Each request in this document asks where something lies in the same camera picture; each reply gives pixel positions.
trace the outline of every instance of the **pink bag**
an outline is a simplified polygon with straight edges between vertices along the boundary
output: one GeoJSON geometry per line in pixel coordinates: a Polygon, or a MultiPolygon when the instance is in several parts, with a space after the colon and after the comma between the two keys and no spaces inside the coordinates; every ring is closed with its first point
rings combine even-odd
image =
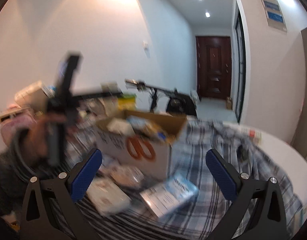
{"type": "Polygon", "coordinates": [[[29,111],[3,121],[0,124],[0,133],[4,143],[9,146],[17,130],[30,128],[34,123],[36,123],[36,121],[29,111]]]}

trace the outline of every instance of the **small cardboard box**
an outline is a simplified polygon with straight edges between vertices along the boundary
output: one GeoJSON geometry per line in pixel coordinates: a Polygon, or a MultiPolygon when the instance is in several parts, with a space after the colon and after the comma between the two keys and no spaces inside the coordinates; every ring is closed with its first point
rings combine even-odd
{"type": "Polygon", "coordinates": [[[141,172],[159,180],[165,180],[177,166],[177,154],[172,152],[172,144],[177,140],[185,125],[186,116],[168,116],[124,110],[112,117],[97,122],[95,130],[97,148],[103,154],[116,158],[121,164],[138,167],[141,172]],[[129,116],[138,116],[154,121],[170,136],[174,136],[171,143],[150,141],[139,136],[128,137],[111,133],[107,125],[113,118],[126,119],[129,116]]]}

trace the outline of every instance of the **person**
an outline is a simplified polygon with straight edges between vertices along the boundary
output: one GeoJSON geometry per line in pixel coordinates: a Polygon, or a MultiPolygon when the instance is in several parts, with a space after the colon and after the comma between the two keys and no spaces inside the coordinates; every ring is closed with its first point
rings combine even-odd
{"type": "MultiPolygon", "coordinates": [[[[52,174],[52,168],[45,161],[48,155],[46,135],[49,122],[65,123],[66,117],[60,114],[43,115],[31,129],[17,131],[9,148],[0,154],[0,217],[12,211],[18,214],[31,177],[46,179],[52,174]]],[[[75,131],[75,127],[68,128],[68,137],[75,131]]],[[[0,218],[0,238],[18,237],[5,227],[0,218]]]]}

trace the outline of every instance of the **hand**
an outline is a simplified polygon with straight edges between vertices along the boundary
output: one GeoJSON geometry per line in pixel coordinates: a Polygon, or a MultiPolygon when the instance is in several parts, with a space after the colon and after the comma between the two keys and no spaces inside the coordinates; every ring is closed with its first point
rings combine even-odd
{"type": "MultiPolygon", "coordinates": [[[[61,114],[46,114],[43,115],[37,123],[31,127],[27,136],[21,144],[21,154],[24,162],[32,167],[48,156],[48,146],[46,142],[47,124],[49,122],[65,123],[66,117],[61,114]]],[[[67,129],[67,133],[72,135],[77,129],[71,127],[67,129]]]]}

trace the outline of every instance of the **gray sweater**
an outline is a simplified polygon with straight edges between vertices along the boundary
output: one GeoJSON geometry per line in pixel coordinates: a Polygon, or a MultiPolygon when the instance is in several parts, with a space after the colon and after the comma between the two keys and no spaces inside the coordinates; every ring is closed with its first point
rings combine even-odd
{"type": "Polygon", "coordinates": [[[21,157],[20,150],[20,144],[27,133],[28,130],[19,131],[9,149],[0,155],[0,216],[21,210],[23,197],[31,177],[48,179],[56,170],[68,170],[66,165],[54,170],[44,163],[34,168],[28,167],[21,157]]]}

